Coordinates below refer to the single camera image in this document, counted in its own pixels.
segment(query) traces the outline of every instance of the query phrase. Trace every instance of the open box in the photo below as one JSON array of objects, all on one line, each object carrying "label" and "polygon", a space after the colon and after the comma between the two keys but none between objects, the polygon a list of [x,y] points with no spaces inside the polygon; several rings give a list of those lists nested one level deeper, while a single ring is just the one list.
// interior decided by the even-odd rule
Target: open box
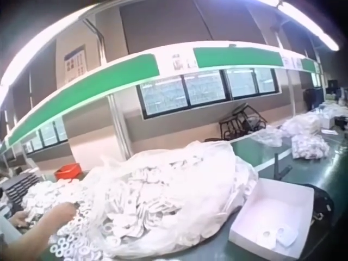
[{"label": "open box", "polygon": [[[299,259],[312,221],[314,190],[301,185],[260,178],[233,222],[229,240],[268,260]],[[284,224],[298,233],[288,247],[278,241],[273,249],[257,239],[265,231],[278,231]]]}]

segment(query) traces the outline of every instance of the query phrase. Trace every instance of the green overhead beam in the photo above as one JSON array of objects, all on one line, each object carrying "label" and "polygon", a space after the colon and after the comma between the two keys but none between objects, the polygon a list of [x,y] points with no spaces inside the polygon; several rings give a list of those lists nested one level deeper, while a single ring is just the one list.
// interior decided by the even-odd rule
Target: green overhead beam
[{"label": "green overhead beam", "polygon": [[[176,74],[185,74],[187,71],[172,70],[167,72],[163,68],[163,61],[159,63],[158,59],[162,57],[163,51],[158,52],[158,49],[166,47],[159,47],[149,50],[147,53],[143,52],[137,56],[129,56],[129,59],[122,60],[117,63],[114,61],[109,66],[96,70],[93,74],[82,78],[76,83],[59,89],[56,93],[51,95],[50,100],[37,108],[36,111],[31,111],[26,116],[26,119],[20,121],[10,135],[6,136],[5,141],[0,147],[0,153],[9,149],[12,145],[21,141],[26,135],[42,127],[47,122],[52,121],[55,117],[64,115],[78,107],[81,107],[91,101],[97,100],[115,91],[128,88],[139,83],[148,82],[158,78],[169,77]],[[170,47],[178,53],[182,49],[188,49],[183,44],[177,44]],[[191,47],[191,52],[196,60],[197,68],[195,70],[207,70],[229,67],[272,67],[284,68],[299,71],[306,71],[312,73],[318,72],[318,64],[315,61],[303,58],[294,58],[297,61],[297,66],[290,66],[289,64],[296,64],[295,60],[289,63],[285,61],[279,52],[271,51],[256,47],[236,47],[233,44],[229,47]],[[168,56],[168,61],[165,61],[166,66],[171,66],[173,60],[172,56]]]}]

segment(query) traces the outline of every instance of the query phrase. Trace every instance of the hand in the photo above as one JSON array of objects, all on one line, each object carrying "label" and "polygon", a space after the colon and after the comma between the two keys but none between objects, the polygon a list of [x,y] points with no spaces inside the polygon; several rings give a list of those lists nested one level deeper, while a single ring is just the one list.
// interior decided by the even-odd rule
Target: hand
[{"label": "hand", "polygon": [[65,202],[52,208],[42,218],[50,220],[57,227],[61,227],[71,221],[76,216],[77,208],[74,204]]},{"label": "hand", "polygon": [[14,227],[27,227],[28,223],[26,222],[26,218],[29,213],[26,211],[18,211],[12,217],[9,218],[9,222]]}]

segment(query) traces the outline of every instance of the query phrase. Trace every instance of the red container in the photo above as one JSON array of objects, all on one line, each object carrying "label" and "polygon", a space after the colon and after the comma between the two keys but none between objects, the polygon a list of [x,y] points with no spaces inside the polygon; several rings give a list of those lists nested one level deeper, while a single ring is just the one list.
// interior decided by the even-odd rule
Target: red container
[{"label": "red container", "polygon": [[81,166],[79,163],[69,164],[61,167],[55,172],[55,178],[59,179],[71,179],[76,178],[82,173]]}]

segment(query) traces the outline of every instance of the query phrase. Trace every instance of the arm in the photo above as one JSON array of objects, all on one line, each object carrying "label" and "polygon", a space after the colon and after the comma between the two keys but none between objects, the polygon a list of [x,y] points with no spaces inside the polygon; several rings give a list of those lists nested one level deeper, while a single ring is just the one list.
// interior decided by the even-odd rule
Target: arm
[{"label": "arm", "polygon": [[73,204],[63,203],[54,207],[20,239],[3,249],[4,260],[36,260],[47,248],[48,240],[60,227],[69,222],[76,214]]}]

